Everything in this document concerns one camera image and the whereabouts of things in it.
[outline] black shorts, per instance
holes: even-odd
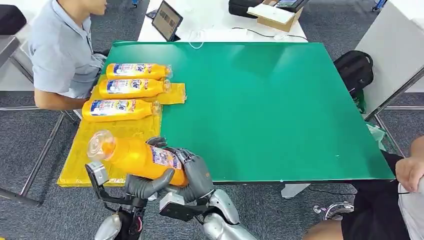
[[[395,173],[402,157],[383,151]],[[341,221],[343,240],[410,240],[399,209],[398,181],[352,181],[357,189],[355,210]]]

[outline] green table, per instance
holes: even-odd
[[[187,101],[164,107],[161,135],[215,182],[394,178],[320,43],[119,42],[109,63],[172,65]]]

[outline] bottle label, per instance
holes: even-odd
[[[181,169],[182,166],[180,160],[178,160],[178,157],[175,156],[172,152],[155,146],[150,146],[150,148],[153,155],[153,162],[155,164],[171,167],[174,169]]]
[[[92,116],[113,116],[133,113],[136,100],[94,100],[90,114]]]
[[[138,63],[124,63],[115,64],[113,73],[115,76],[137,76],[138,74],[152,72],[151,64],[138,64]]]
[[[108,94],[132,94],[141,88],[147,89],[149,81],[147,79],[119,79],[109,80],[106,91]]]

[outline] yellow mat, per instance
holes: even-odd
[[[106,80],[102,75],[98,82]],[[91,100],[101,100],[98,86],[95,86]],[[186,90],[184,83],[172,83],[171,90],[167,93],[159,94],[156,97],[141,98],[144,101],[152,102],[158,100],[161,104],[183,104],[186,101]],[[93,134],[99,130],[107,129],[117,137],[138,137],[147,140],[154,136],[159,136],[161,131],[162,116],[148,116],[140,120],[111,121],[111,122],[89,122],[82,120],[79,129],[73,140],[72,147],[63,166],[62,172],[57,180],[61,187],[90,187],[91,182],[85,164],[90,160],[87,157],[87,145]],[[111,167],[104,162],[109,174],[109,182],[105,186],[123,186],[126,174],[119,169]]]

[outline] gray t-shirt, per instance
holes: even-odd
[[[56,0],[47,2],[29,38],[34,87],[66,97],[88,98],[106,57],[93,54],[91,20],[78,26]]]
[[[406,228],[411,240],[424,240],[424,178],[418,185],[418,193],[400,194],[399,209],[402,213]],[[399,184],[399,193],[407,193],[407,190]]]

